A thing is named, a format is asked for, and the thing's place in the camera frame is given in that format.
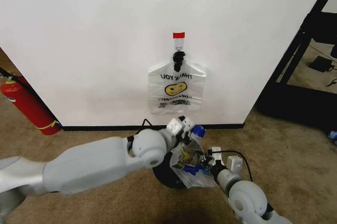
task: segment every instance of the white wall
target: white wall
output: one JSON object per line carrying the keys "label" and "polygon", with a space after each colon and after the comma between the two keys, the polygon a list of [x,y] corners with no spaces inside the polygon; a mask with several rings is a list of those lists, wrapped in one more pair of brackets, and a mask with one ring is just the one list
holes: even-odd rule
{"label": "white wall", "polygon": [[0,46],[64,126],[165,124],[147,108],[147,71],[208,69],[197,123],[243,123],[316,0],[0,0]]}

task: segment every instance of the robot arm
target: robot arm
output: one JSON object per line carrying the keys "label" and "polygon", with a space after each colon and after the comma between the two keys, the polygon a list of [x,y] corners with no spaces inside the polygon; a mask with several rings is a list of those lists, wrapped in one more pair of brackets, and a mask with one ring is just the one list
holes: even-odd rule
{"label": "robot arm", "polygon": [[292,224],[277,214],[258,185],[241,180],[242,159],[229,156],[225,166],[220,151],[220,147],[212,147],[209,151],[213,157],[210,171],[237,219],[244,224]]}
{"label": "robot arm", "polygon": [[[193,127],[188,118],[172,119],[166,129],[145,129],[132,137],[109,137],[75,146],[49,162],[23,157],[0,160],[0,224],[28,195],[71,195],[121,179],[133,170],[159,165]],[[246,224],[291,224],[269,207],[260,187],[241,180],[242,159],[232,158],[227,168],[221,154],[211,155],[210,171],[239,220]]]}
{"label": "robot arm", "polygon": [[168,129],[145,129],[72,147],[49,162],[24,157],[0,160],[0,223],[28,195],[65,195],[104,185],[140,168],[159,165],[176,143]]}

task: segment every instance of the red fire extinguisher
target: red fire extinguisher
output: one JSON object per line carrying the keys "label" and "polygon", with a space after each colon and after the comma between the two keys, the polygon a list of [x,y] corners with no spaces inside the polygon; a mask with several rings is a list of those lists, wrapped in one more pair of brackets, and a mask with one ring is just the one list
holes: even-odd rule
{"label": "red fire extinguisher", "polygon": [[31,86],[23,76],[16,77],[21,84],[8,79],[0,86],[1,92],[39,129],[44,135],[52,135],[60,130],[58,122],[46,109],[38,97],[29,88]]}

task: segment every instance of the floor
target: floor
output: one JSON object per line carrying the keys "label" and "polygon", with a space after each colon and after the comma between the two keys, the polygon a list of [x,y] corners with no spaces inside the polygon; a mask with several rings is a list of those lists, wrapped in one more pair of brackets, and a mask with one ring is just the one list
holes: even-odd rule
{"label": "floor", "polygon": [[[18,155],[48,161],[78,144],[135,134],[60,131],[43,136],[2,95],[0,111],[0,159]],[[337,223],[337,148],[324,132],[266,117],[253,109],[243,129],[208,130],[203,146],[244,153],[254,181],[264,190],[270,204],[293,223]],[[169,189],[147,169],[70,197],[59,194],[28,197],[7,221],[8,224],[238,223],[219,188]]]}
{"label": "floor", "polygon": [[331,80],[337,78],[337,70],[322,73],[308,67],[317,56],[321,56],[333,60],[332,64],[337,68],[337,58],[330,56],[332,47],[333,45],[316,43],[312,40],[292,77],[289,79],[288,84],[336,94],[337,85],[326,86]]}
{"label": "floor", "polygon": [[13,65],[13,63],[10,61],[10,59],[7,57],[7,55],[1,48],[0,48],[0,67],[12,74],[20,75],[18,69],[16,69],[16,67]]}

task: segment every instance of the smiley face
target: smiley face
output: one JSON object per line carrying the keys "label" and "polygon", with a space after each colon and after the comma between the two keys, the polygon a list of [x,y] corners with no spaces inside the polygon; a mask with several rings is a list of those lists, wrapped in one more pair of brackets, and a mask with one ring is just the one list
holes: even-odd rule
{"label": "smiley face", "polygon": [[187,89],[187,84],[185,82],[180,82],[175,85],[168,85],[165,87],[166,94],[170,96],[177,95],[181,93],[182,91],[185,91]]}

